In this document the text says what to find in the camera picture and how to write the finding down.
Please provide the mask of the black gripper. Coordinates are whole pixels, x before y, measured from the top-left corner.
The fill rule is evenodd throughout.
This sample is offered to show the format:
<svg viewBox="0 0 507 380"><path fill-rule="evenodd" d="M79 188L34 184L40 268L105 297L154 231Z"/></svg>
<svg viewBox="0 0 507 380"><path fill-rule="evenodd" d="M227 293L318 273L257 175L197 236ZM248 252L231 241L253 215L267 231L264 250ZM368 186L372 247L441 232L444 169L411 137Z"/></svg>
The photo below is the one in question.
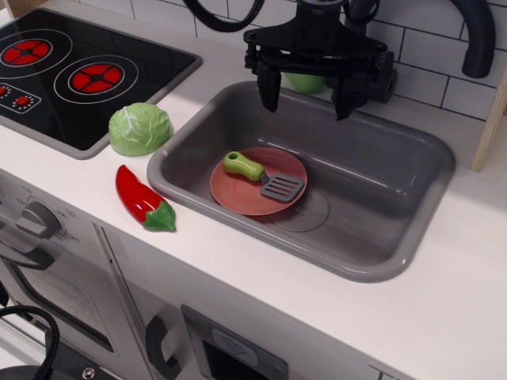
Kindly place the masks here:
<svg viewBox="0 0 507 380"><path fill-rule="evenodd" d="M277 110L280 72L334 78L330 87L337 120L347 119L365 105L364 74L377 73L387 45L347 28L341 17L364 25L378 8L375 1L366 15L355 17L350 1L298 1L290 21L245 32L245 67L257 75L263 106L270 112Z"/></svg>

